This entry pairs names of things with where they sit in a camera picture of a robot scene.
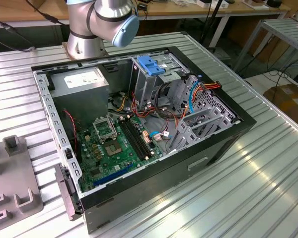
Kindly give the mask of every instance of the motherboard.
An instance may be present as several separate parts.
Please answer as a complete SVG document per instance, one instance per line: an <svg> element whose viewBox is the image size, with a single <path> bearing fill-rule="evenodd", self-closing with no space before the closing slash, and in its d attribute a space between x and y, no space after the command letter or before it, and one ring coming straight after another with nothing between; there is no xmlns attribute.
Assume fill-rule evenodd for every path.
<svg viewBox="0 0 298 238"><path fill-rule="evenodd" d="M137 117L108 119L78 132L83 172L79 182L83 192L163 156Z"/></svg>

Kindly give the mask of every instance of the yellow wire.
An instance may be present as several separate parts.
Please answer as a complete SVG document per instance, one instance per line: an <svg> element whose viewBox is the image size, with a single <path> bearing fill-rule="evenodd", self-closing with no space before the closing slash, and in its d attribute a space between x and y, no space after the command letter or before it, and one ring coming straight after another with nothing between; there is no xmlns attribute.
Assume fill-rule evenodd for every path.
<svg viewBox="0 0 298 238"><path fill-rule="evenodd" d="M124 99L123 99L123 103L121 104L121 107L117 110L118 112L120 112L120 111L124 108L124 105L125 105L125 99L126 99L126 97L124 97Z"/></svg>
<svg viewBox="0 0 298 238"><path fill-rule="evenodd" d="M208 85L215 85L217 83L209 83L209 84L203 84L204 86L208 86Z"/></svg>

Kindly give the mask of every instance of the blue pcie slot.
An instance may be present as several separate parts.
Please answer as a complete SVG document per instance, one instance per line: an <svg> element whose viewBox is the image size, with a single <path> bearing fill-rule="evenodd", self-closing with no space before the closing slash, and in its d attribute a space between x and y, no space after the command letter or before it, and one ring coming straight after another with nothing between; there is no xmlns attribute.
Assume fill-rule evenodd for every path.
<svg viewBox="0 0 298 238"><path fill-rule="evenodd" d="M97 181L94 181L94 182L93 182L94 186L98 186L98 185L101 185L101 184L103 184L103 183L107 183L108 181L113 180L113 179L115 179L115 178L118 178L119 176L121 176L121 175L127 173L128 170L129 170L129 168L131 168L133 165L134 165L134 164L131 163L130 165L128 165L127 167L121 169L120 171L117 171L117 172L115 172L115 173L113 173L113 174L111 174L111 175L108 175L108 176L103 177L103 178L101 178L101 179L99 179L99 180L97 180Z"/></svg>

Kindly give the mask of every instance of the blue cap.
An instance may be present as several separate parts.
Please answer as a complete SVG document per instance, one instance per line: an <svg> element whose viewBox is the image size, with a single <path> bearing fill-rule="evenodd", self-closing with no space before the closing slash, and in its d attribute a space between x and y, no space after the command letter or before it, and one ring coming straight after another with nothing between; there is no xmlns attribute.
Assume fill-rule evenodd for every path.
<svg viewBox="0 0 298 238"><path fill-rule="evenodd" d="M89 1L94 1L94 0L68 0L66 2L66 4L67 5L72 5L72 4L79 4L79 3L89 2Z"/></svg>
<svg viewBox="0 0 298 238"><path fill-rule="evenodd" d="M124 22L121 28L115 34L112 44L118 47L127 46L137 34L139 28L139 19L137 16L132 15Z"/></svg>

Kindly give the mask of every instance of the metal rack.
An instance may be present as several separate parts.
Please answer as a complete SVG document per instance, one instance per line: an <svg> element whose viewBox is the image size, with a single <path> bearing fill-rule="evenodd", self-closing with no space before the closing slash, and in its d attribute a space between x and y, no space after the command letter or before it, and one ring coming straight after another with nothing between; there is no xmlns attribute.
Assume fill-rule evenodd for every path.
<svg viewBox="0 0 298 238"><path fill-rule="evenodd" d="M268 42L268 40L271 38L272 35L277 36L278 38L287 42L290 46L298 50L298 22L297 21L290 18L261 20L258 22L253 33L251 34L248 41L246 42L243 50L239 54L236 64L234 66L234 71L238 70L245 55L247 54L249 48L253 44L254 40L256 39L257 35L259 34L262 28L267 30L269 34L267 34L267 36L265 37L265 40L260 45L257 52L259 52L265 46L265 44Z"/></svg>
<svg viewBox="0 0 298 238"><path fill-rule="evenodd" d="M91 237L298 237L298 125L256 93L195 40L182 33L137 37L109 54L177 46L247 110L256 125L217 163ZM70 222L53 166L60 162L30 66L68 60L62 47L0 53L0 140L24 136L40 188L41 212L0 237L89 237Z"/></svg>

